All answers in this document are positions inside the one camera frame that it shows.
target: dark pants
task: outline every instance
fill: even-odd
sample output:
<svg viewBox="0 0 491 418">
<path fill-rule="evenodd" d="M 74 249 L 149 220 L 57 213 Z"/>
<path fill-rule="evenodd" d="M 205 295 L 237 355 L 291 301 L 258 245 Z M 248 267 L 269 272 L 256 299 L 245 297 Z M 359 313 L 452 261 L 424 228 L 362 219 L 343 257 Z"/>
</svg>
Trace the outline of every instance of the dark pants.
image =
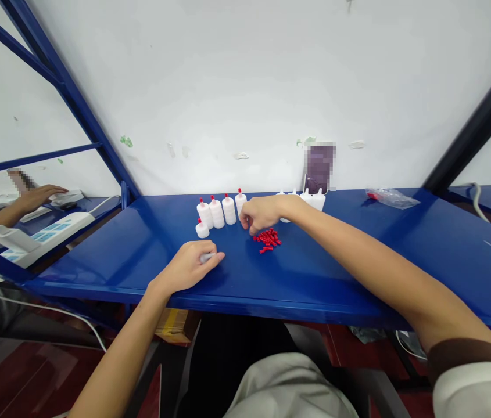
<svg viewBox="0 0 491 418">
<path fill-rule="evenodd" d="M 249 366 L 282 352 L 298 352 L 282 321 L 204 313 L 178 417 L 223 416 Z"/>
</svg>

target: white sleeve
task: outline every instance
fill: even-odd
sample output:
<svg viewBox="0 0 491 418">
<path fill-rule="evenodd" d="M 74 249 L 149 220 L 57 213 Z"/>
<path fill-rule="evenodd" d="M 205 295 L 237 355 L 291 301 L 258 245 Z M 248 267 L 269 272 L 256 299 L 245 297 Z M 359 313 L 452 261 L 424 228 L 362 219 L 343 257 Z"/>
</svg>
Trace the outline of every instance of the white sleeve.
<svg viewBox="0 0 491 418">
<path fill-rule="evenodd" d="M 491 417 L 491 362 L 444 372 L 433 390 L 433 410 L 437 418 Z"/>
</svg>

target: pile of red caps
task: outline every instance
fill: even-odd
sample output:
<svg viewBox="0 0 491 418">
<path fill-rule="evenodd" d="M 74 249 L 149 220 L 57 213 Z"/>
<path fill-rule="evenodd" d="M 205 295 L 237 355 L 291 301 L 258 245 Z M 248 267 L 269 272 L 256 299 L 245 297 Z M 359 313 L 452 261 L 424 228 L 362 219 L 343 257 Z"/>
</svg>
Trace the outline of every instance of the pile of red caps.
<svg viewBox="0 0 491 418">
<path fill-rule="evenodd" d="M 264 248 L 259 250 L 259 254 L 264 254 L 265 251 L 273 251 L 276 245 L 282 245 L 282 241 L 278 240 L 278 232 L 274 228 L 269 228 L 267 231 L 253 236 L 253 241 L 264 243 Z"/>
</svg>

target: white power strip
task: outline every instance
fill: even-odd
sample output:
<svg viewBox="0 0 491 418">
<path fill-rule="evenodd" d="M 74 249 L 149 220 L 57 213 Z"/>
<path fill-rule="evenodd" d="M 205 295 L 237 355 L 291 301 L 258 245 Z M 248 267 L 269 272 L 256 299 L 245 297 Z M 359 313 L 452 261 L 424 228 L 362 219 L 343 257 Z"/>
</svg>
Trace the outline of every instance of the white power strip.
<svg viewBox="0 0 491 418">
<path fill-rule="evenodd" d="M 22 268 L 27 268 L 44 254 L 53 250 L 59 243 L 91 224 L 94 219 L 91 214 L 86 212 L 68 215 L 31 236 L 32 239 L 40 243 L 40 246 L 34 251 L 27 253 L 26 251 L 9 249 L 0 255 Z"/>
</svg>

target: human hand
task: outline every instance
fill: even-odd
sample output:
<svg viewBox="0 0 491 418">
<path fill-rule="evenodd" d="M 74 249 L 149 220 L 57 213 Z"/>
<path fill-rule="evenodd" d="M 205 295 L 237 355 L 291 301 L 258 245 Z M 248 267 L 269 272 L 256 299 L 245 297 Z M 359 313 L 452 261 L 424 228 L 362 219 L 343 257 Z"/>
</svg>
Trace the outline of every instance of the human hand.
<svg viewBox="0 0 491 418">
<path fill-rule="evenodd" d="M 241 208 L 239 220 L 243 229 L 255 235 L 261 229 L 276 224 L 285 213 L 304 201 L 296 194 L 275 194 L 274 196 L 254 197 Z"/>
<path fill-rule="evenodd" d="M 193 287 L 225 257 L 224 253 L 217 253 L 201 264 L 199 258 L 204 253 L 216 253 L 211 240 L 186 242 L 151 283 L 161 285 L 170 295 Z"/>
<path fill-rule="evenodd" d="M 67 193 L 68 190 L 54 185 L 45 185 L 24 193 L 10 207 L 24 214 L 34 212 L 45 203 L 50 203 L 49 197 L 56 193 Z"/>
</svg>

